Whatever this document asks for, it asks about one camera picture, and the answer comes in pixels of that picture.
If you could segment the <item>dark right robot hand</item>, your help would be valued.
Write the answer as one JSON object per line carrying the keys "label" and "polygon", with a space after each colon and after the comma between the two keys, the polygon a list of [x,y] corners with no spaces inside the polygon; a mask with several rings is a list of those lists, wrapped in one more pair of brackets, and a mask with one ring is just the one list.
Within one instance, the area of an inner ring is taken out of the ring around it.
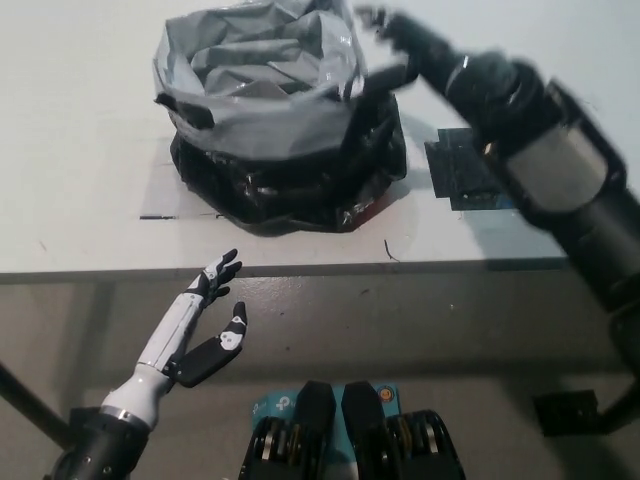
{"label": "dark right robot hand", "polygon": [[366,4],[356,6],[354,13],[379,41],[407,56],[413,77],[420,75],[435,92],[445,96],[449,79],[464,57],[462,53],[400,10]]}

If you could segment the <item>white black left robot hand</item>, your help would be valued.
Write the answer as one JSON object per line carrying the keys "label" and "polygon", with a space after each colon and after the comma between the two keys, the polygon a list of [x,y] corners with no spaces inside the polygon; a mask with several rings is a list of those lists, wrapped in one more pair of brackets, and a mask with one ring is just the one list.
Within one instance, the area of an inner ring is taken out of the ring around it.
{"label": "white black left robot hand", "polygon": [[154,368],[173,383],[193,388],[229,364],[242,350],[248,330],[246,306],[235,304],[223,331],[192,350],[188,344],[202,313],[229,293],[227,284],[242,267],[235,249],[206,266],[171,304],[138,362]]}

